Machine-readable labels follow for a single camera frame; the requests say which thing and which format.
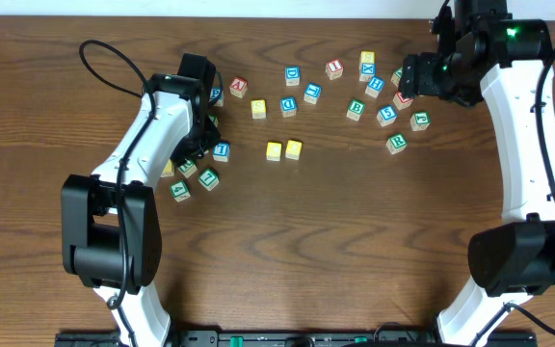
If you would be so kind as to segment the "yellow C block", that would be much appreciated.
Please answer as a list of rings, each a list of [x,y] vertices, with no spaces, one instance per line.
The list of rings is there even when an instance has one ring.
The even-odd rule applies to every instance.
[[[269,142],[266,148],[266,158],[268,161],[279,162],[281,158],[282,143]]]

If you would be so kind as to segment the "yellow O block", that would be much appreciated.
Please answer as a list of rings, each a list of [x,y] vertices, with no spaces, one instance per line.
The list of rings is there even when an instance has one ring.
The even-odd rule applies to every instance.
[[[303,148],[303,143],[296,140],[289,140],[287,142],[285,157],[287,159],[299,160]]]

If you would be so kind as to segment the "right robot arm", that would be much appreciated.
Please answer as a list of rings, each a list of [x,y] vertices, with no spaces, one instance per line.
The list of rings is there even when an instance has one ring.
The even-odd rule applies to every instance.
[[[470,239],[469,279],[437,316],[435,342],[507,346],[500,323],[555,285],[555,40],[503,1],[444,2],[431,31],[437,50],[404,59],[400,94],[485,103],[503,179],[502,223]]]

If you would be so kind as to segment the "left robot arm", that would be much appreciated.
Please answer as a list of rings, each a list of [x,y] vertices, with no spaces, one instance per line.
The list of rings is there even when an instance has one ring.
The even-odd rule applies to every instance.
[[[62,188],[65,270],[106,303],[119,341],[163,346],[171,318],[154,278],[162,252],[154,189],[167,163],[196,160],[220,141],[208,117],[215,66],[184,54],[175,74],[153,74],[142,104],[114,152],[90,175],[70,175]]]

